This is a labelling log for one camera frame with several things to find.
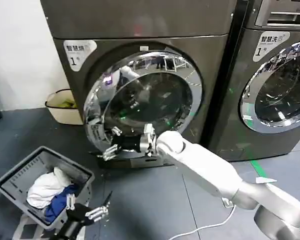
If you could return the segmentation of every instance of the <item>white bucket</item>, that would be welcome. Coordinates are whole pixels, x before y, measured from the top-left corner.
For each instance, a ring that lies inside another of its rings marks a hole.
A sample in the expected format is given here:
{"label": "white bucket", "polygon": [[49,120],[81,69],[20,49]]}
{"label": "white bucket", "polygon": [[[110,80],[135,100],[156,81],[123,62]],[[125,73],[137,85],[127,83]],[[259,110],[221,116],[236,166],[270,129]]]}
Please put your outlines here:
{"label": "white bucket", "polygon": [[60,124],[83,125],[77,108],[59,107],[65,100],[75,101],[70,89],[62,89],[48,96],[45,106]]}

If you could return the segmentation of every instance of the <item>white cloth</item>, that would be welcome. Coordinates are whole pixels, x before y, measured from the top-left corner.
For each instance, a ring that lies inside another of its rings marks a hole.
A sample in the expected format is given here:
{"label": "white cloth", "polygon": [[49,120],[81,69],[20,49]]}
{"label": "white cloth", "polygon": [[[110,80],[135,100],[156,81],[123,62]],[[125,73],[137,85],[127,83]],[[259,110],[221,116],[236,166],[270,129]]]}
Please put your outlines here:
{"label": "white cloth", "polygon": [[26,201],[32,207],[45,208],[51,203],[54,196],[60,194],[65,187],[71,184],[69,177],[59,168],[55,167],[53,171],[38,177],[28,190]]}

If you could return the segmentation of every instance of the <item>green floor line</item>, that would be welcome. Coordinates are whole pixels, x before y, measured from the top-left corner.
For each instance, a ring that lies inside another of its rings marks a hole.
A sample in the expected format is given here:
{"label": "green floor line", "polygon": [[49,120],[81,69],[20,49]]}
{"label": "green floor line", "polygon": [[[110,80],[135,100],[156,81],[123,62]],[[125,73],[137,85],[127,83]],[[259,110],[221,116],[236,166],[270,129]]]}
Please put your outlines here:
{"label": "green floor line", "polygon": [[251,165],[253,166],[254,170],[260,177],[267,178],[267,174],[265,170],[260,166],[257,160],[251,160],[250,161]]}
{"label": "green floor line", "polygon": [[257,160],[251,160],[250,163],[252,164],[254,170],[257,172],[257,174],[260,177],[264,177],[264,178],[267,177],[265,170],[260,166]]}

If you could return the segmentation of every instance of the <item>laundry basket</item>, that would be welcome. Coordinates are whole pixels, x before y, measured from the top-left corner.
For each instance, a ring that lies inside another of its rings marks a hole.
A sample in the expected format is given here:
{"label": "laundry basket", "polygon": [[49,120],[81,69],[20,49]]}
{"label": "laundry basket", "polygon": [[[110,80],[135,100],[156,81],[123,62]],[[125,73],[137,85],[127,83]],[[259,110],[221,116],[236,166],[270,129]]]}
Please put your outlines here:
{"label": "laundry basket", "polygon": [[36,149],[0,178],[0,192],[44,229],[54,229],[64,223],[67,220],[66,210],[50,223],[45,220],[45,208],[37,209],[27,203],[27,194],[35,180],[53,172],[54,167],[60,168],[78,185],[76,203],[87,204],[91,199],[90,184],[95,178],[94,174],[45,146]]}
{"label": "laundry basket", "polygon": [[70,89],[62,89],[49,95],[45,106],[54,119],[61,124],[83,125],[79,110],[73,107],[60,107],[66,101],[75,101]]}

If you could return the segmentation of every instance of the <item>green light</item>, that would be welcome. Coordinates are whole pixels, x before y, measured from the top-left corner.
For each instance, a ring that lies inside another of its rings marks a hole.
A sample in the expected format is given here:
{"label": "green light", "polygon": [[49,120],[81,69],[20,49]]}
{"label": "green light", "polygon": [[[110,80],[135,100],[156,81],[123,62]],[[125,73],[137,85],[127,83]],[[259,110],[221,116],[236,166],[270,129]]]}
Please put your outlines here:
{"label": "green light", "polygon": [[252,120],[247,120],[246,121],[246,124],[249,126],[249,127],[253,127],[254,126],[254,121],[252,121]]}
{"label": "green light", "polygon": [[126,115],[127,113],[127,110],[126,109],[123,109],[120,113],[119,113],[119,116],[123,116]]}

